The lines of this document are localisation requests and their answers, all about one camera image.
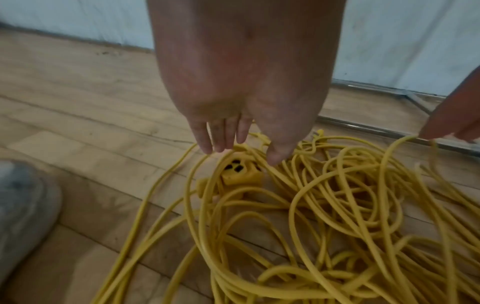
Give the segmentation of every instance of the human hand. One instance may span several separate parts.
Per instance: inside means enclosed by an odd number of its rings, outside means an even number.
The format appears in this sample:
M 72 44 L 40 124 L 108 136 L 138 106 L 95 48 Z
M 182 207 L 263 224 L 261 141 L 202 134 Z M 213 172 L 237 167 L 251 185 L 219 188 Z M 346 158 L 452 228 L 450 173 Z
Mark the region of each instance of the human hand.
M 419 136 L 433 139 L 451 133 L 466 141 L 480 137 L 480 67 L 435 109 Z
M 327 95 L 342 1 L 150 0 L 158 66 L 205 153 L 245 141 L 252 119 L 290 156 Z

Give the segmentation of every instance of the light blue wall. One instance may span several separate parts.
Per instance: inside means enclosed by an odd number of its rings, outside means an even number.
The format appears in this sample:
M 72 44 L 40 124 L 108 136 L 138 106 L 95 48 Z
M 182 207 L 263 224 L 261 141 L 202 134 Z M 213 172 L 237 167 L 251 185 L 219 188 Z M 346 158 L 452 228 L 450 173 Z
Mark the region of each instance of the light blue wall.
M 144 0 L 0 0 L 0 22 L 153 47 Z M 447 95 L 479 50 L 479 0 L 350 0 L 334 78 Z

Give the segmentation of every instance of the coiled yellow cord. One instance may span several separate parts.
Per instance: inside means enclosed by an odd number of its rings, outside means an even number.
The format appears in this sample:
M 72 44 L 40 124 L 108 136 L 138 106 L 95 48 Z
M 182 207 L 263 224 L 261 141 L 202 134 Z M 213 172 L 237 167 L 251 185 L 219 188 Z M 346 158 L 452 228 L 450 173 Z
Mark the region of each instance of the coiled yellow cord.
M 219 304 L 252 304 L 262 298 L 277 304 L 297 300 L 304 304 L 352 304 L 377 297 L 391 304 L 455 304 L 466 299 L 480 302 L 480 285 L 457 267 L 461 262 L 480 270 L 477 261 L 480 232 L 445 208 L 445 203 L 462 206 L 477 219 L 480 219 L 480 205 L 439 175 L 435 168 L 434 144 L 430 168 L 417 164 L 409 170 L 392 154 L 398 145 L 412 136 L 399 139 L 383 150 L 358 138 L 324 136 L 320 130 L 311 141 L 300 142 L 289 160 L 271 167 L 264 153 L 270 141 L 262 134 L 252 135 L 260 139 L 261 148 L 237 145 L 218 162 L 202 191 L 200 210 L 192 209 L 191 196 L 199 194 L 190 188 L 195 172 L 208 156 L 193 167 L 187 178 L 184 197 L 163 211 L 125 263 L 153 191 L 194 146 L 153 185 L 141 204 L 114 268 L 92 304 L 106 303 L 113 293 L 114 303 L 122 303 L 138 260 L 163 235 L 185 221 L 194 246 L 171 278 L 163 296 L 165 304 L 172 301 L 198 254 L 210 268 L 212 293 L 215 303 Z M 354 145 L 335 143 L 338 139 L 349 140 Z M 221 174 L 238 159 L 254 161 L 277 189 L 270 191 L 249 184 L 224 188 Z M 423 175 L 435 179 L 442 190 L 427 187 Z M 261 193 L 269 200 L 239 199 L 239 195 L 246 193 Z M 402 202 L 406 199 L 418 204 L 433 220 L 441 242 L 399 232 L 404 218 Z M 180 203 L 184 205 L 184 215 L 161 227 L 167 215 Z M 246 211 L 226 216 L 227 209 L 238 206 Z M 270 210 L 288 213 L 285 225 L 289 226 L 294 248 L 262 215 Z M 229 235 L 231 227 L 246 218 L 254 218 L 271 230 L 289 265 L 275 265 Z M 314 260 L 302 245 L 297 231 L 299 225 L 309 232 L 309 235 L 302 234 L 302 239 L 310 237 L 317 244 Z M 336 237 L 346 239 L 350 250 L 329 252 L 329 245 Z M 454 251 L 454 243 L 463 246 L 475 258 Z M 229 246 L 239 249 L 263 268 L 256 281 L 244 279 L 231 271 L 226 251 Z

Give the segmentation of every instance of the gray shoe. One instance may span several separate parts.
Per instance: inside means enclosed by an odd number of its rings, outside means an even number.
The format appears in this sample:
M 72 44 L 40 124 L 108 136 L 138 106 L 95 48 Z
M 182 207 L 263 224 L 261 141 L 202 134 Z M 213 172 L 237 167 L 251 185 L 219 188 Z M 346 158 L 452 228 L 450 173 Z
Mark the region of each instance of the gray shoe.
M 0 285 L 50 231 L 61 205 L 52 178 L 26 163 L 0 160 Z

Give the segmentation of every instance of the yellow cable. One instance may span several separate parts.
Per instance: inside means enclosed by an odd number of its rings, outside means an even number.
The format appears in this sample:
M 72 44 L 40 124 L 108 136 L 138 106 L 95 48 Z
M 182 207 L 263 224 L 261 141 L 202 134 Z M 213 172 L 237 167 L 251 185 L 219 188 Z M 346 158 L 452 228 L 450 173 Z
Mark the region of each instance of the yellow cable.
M 393 158 L 393 153 L 413 136 L 399 139 L 384 150 L 358 138 L 324 136 L 319 130 L 311 141 L 301 141 L 291 158 L 271 167 L 265 154 L 270 140 L 263 134 L 251 135 L 260 140 L 260 149 L 236 145 L 218 161 L 198 193 L 190 190 L 191 184 L 208 156 L 193 167 L 184 196 L 162 212 L 126 262 L 153 192 L 194 146 L 158 179 L 140 205 L 127 241 L 92 304 L 104 304 L 113 295 L 114 304 L 122 303 L 141 257 L 166 233 L 185 222 L 194 244 L 171 278 L 164 304 L 171 303 L 199 254 L 210 268 L 215 304 L 265 300 L 277 304 L 298 300 L 303 304 L 352 304 L 377 297 L 390 304 L 480 301 L 480 286 L 466 272 L 480 272 L 480 262 L 463 253 L 478 258 L 480 232 L 447 207 L 455 204 L 480 220 L 480 204 L 441 177 L 434 144 L 429 167 L 417 164 L 408 169 Z M 352 144 L 338 144 L 338 140 Z M 276 189 L 252 185 L 248 180 L 235 187 L 224 184 L 224 170 L 238 160 L 253 162 Z M 441 190 L 430 189 L 423 181 L 425 175 L 437 181 Z M 193 195 L 201 196 L 199 210 L 192 208 Z M 407 200 L 431 218 L 440 241 L 401 234 L 402 204 Z M 184 215 L 164 223 L 181 203 Z M 272 210 L 288 215 L 284 224 L 289 227 L 289 235 L 282 235 L 262 214 Z M 259 221 L 271 232 L 288 264 L 274 264 L 230 235 L 231 228 L 247 218 Z M 350 249 L 330 252 L 330 245 L 337 239 L 346 240 Z M 307 250 L 305 241 L 316 248 L 309 246 Z M 236 274 L 232 269 L 241 265 L 232 265 L 228 248 L 245 254 L 262 269 L 261 274 L 256 279 Z M 465 264 L 470 268 L 460 267 Z

